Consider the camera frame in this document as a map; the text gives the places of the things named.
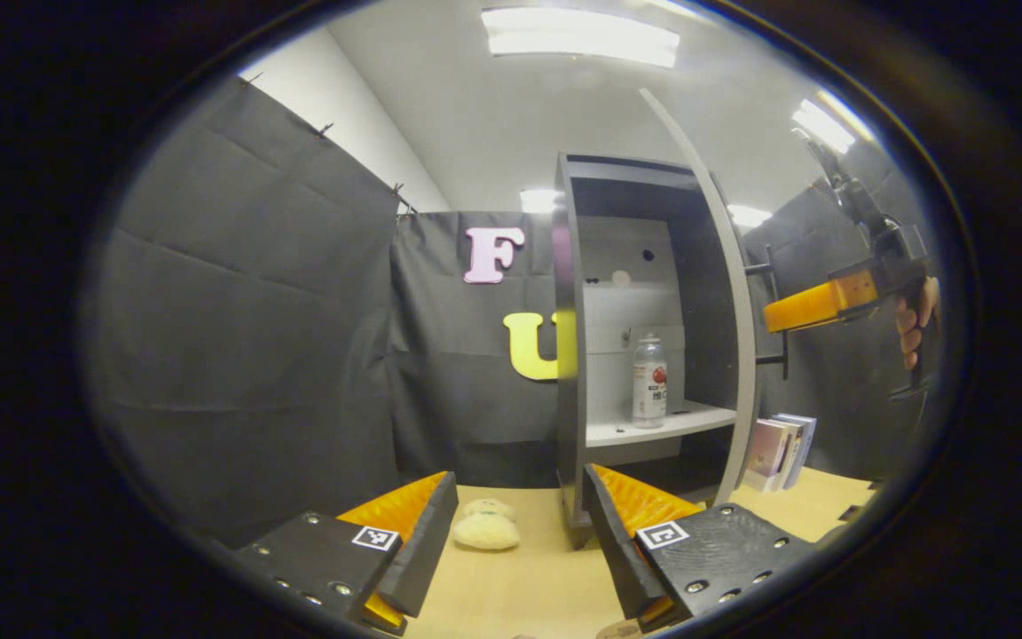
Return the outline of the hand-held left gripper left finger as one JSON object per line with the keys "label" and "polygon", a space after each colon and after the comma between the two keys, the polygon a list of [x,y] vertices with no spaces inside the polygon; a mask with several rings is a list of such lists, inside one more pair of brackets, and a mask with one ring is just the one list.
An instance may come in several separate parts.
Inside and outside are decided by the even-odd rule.
{"label": "hand-held left gripper left finger", "polygon": [[405,634],[421,615],[459,505],[450,470],[330,517],[303,512],[239,551],[264,589],[309,611]]}

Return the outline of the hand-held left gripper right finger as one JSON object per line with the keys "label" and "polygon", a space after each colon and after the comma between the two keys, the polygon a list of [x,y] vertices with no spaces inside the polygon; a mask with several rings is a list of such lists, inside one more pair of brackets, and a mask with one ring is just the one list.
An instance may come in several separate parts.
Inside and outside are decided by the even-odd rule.
{"label": "hand-held left gripper right finger", "polygon": [[644,632],[733,608],[816,549],[733,502],[701,507],[593,462],[580,477],[617,599]]}

